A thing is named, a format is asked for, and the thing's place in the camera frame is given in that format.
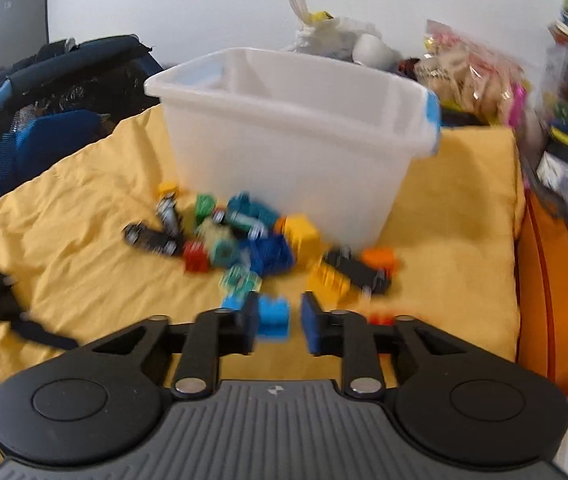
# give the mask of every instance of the blue mesh chair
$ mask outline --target blue mesh chair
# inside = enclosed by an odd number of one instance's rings
[[[145,78],[161,71],[150,51],[135,36],[101,38],[77,46],[63,41],[46,45],[36,56],[2,70],[0,196],[104,136],[97,112],[109,113],[108,105],[104,109],[101,102],[98,110],[77,109],[74,103],[78,101],[68,96],[82,93],[84,88],[99,94],[103,88],[98,83],[100,78],[108,78],[122,67],[134,70],[135,85],[143,95]],[[116,120],[158,103],[144,97],[136,106],[122,109],[122,100],[115,101],[119,101],[113,104],[113,108],[119,105],[114,113]],[[54,105],[47,106],[45,115],[37,117],[35,102]]]

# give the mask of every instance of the toy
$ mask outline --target toy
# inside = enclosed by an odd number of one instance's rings
[[[157,186],[157,196],[159,198],[170,194],[173,196],[179,196],[179,186],[177,185],[177,182],[168,181]]]
[[[202,240],[210,262],[215,267],[228,269],[239,261],[237,241],[230,228],[216,224],[212,218],[205,218],[195,234]]]
[[[275,222],[275,225],[273,226],[273,232],[276,235],[282,235],[284,234],[284,223],[286,222],[286,217],[281,216],[280,218],[277,219],[277,221]]]
[[[251,218],[237,211],[224,211],[215,209],[212,213],[213,220],[219,224],[224,223],[241,232],[248,233],[249,240],[268,236],[269,230],[266,229],[264,222]]]
[[[5,380],[0,480],[568,479],[558,387],[418,319],[371,326],[306,293],[309,350],[341,358],[339,386],[220,381],[221,357],[253,351],[258,303],[153,316]]]
[[[568,134],[564,133],[555,126],[550,127],[550,134],[559,142],[561,142],[562,144],[566,144],[566,146],[568,146]]]
[[[247,267],[236,264],[224,273],[219,286],[227,294],[243,300],[249,292],[259,292],[261,278]]]
[[[207,216],[210,216],[217,205],[213,195],[199,194],[195,200],[195,224],[201,224]]]
[[[379,312],[373,312],[372,314],[366,316],[366,319],[368,320],[368,324],[371,325],[390,326],[393,324],[394,317],[395,316],[393,316],[392,314],[382,314]]]
[[[391,286],[384,269],[372,269],[353,257],[348,248],[332,248],[323,261],[346,276],[353,286],[368,294],[383,294]]]
[[[240,244],[240,249],[243,248],[248,249],[251,270],[262,278],[286,272],[295,264],[284,235],[247,240]]]
[[[311,268],[306,287],[323,305],[341,306],[357,297],[350,280],[323,260]]]
[[[321,254],[320,233],[303,214],[287,216],[283,234],[295,261],[306,266]]]
[[[365,249],[360,257],[363,264],[373,269],[384,269],[386,278],[391,278],[397,270],[395,252],[387,247],[372,247]]]
[[[174,192],[163,195],[157,203],[155,211],[166,234],[173,238],[184,238],[184,230],[181,225],[182,218],[177,211]]]
[[[198,240],[189,240],[184,245],[183,259],[185,272],[208,272],[210,262],[204,244]]]
[[[230,199],[226,205],[226,209],[256,218],[263,222],[270,230],[275,227],[275,223],[279,219],[279,213],[273,211],[261,202],[255,200],[251,201],[251,197],[246,192],[237,194]]]
[[[155,231],[143,222],[129,224],[124,227],[124,240],[131,247],[165,256],[180,256],[184,243],[179,238],[173,238],[161,231]]]
[[[226,296],[220,308],[240,310],[245,301],[235,296]],[[282,339],[288,336],[290,306],[284,298],[273,300],[264,294],[257,301],[259,311],[259,326],[257,336],[269,339]]]

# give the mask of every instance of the yellow blanket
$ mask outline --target yellow blanket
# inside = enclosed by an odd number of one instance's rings
[[[0,199],[0,270],[17,280],[14,292],[34,319],[88,342],[152,314],[187,322],[219,305],[219,271],[184,275],[181,260],[122,239],[129,222],[157,225],[157,186],[175,171],[156,107]],[[522,213],[512,133],[445,132],[437,156],[411,165],[381,234],[379,244],[401,261],[390,292],[355,308],[412,314],[513,360],[513,235]],[[305,279],[298,270],[265,280],[263,292],[291,301],[291,338],[224,358],[222,377],[339,377],[338,359],[306,351],[297,320]],[[53,355],[0,324],[0,381]]]

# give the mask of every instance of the blue lego brick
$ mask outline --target blue lego brick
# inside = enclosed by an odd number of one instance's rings
[[[284,298],[272,300],[261,295],[259,305],[259,327],[257,336],[283,339],[288,337],[290,307]]]
[[[311,354],[318,355],[320,354],[320,333],[317,323],[317,312],[313,304],[314,299],[311,294],[302,294],[301,321],[308,351]]]
[[[222,300],[221,308],[240,310],[244,304],[235,296],[226,296]],[[288,337],[290,325],[290,306],[284,298],[273,300],[263,294],[257,299],[257,311],[259,312],[259,325],[257,337],[269,339],[285,339]]]
[[[275,227],[275,223],[280,216],[277,211],[272,210],[262,202],[251,201],[251,197],[246,192],[232,197],[232,199],[228,201],[226,208],[228,211],[237,211],[246,216],[259,219],[269,230]]]
[[[295,264],[295,258],[284,235],[245,240],[240,243],[240,249],[248,250],[251,271],[261,278],[286,272]]]
[[[240,310],[243,305],[243,301],[235,296],[228,295],[222,300],[220,308],[229,308],[230,310]]]

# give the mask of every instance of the white plastic bag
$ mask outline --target white plastic bag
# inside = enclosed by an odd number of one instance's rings
[[[302,22],[295,43],[288,47],[293,52],[314,56],[350,59],[353,47],[362,34],[382,38],[372,23],[351,18],[333,18],[327,12],[308,12],[306,0],[288,0],[291,9]]]

